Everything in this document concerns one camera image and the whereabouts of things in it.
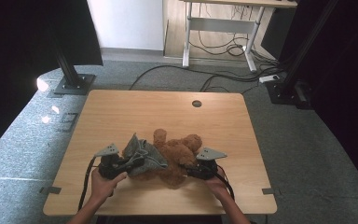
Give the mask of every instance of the wooden table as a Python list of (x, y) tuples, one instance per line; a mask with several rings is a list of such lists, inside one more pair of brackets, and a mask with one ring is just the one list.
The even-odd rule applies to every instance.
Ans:
[[(255, 62), (251, 53), (252, 45), (255, 42), (255, 36), (260, 26), (261, 18), (263, 17), (265, 7), (296, 7), (295, 1), (288, 0), (181, 0), (188, 2), (188, 12), (186, 21), (186, 41), (183, 50), (183, 67), (189, 66), (190, 57), (190, 31), (211, 31), (235, 34), (249, 34), (249, 40), (246, 46), (243, 46), (243, 52), (248, 62), (251, 72), (256, 72)], [(255, 21), (234, 21), (234, 20), (218, 20), (211, 18), (195, 18), (192, 17), (192, 4), (206, 3), (206, 4), (222, 4), (235, 6), (252, 6), (260, 7)]]
[[(193, 101), (201, 101), (194, 107)], [(153, 142), (153, 131), (163, 128), (167, 139), (198, 134), (203, 147), (227, 153), (219, 159), (245, 214), (277, 210), (269, 178), (242, 95), (238, 93), (173, 91), (91, 91), (79, 117), (44, 213), (73, 215), (83, 189), (84, 174), (94, 153), (115, 143), (122, 150), (134, 133)], [(201, 180), (189, 177), (179, 189), (169, 189), (158, 178), (141, 182), (130, 178), (118, 184), (97, 215), (224, 214), (220, 203)]]

